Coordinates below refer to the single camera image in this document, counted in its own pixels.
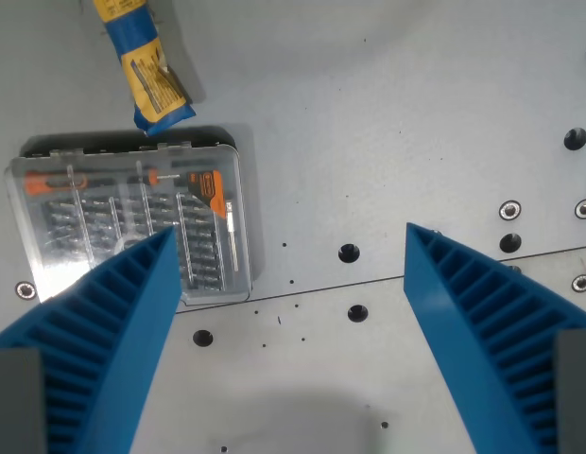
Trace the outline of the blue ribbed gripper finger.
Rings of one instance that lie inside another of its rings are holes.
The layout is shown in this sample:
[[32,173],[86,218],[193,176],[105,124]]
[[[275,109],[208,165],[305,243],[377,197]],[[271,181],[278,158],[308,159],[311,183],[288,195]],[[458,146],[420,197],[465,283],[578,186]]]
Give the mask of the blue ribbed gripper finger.
[[404,292],[478,453],[557,453],[557,335],[586,312],[483,253],[406,225]]
[[51,453],[127,453],[181,299],[167,228],[84,274],[0,332],[43,371]]

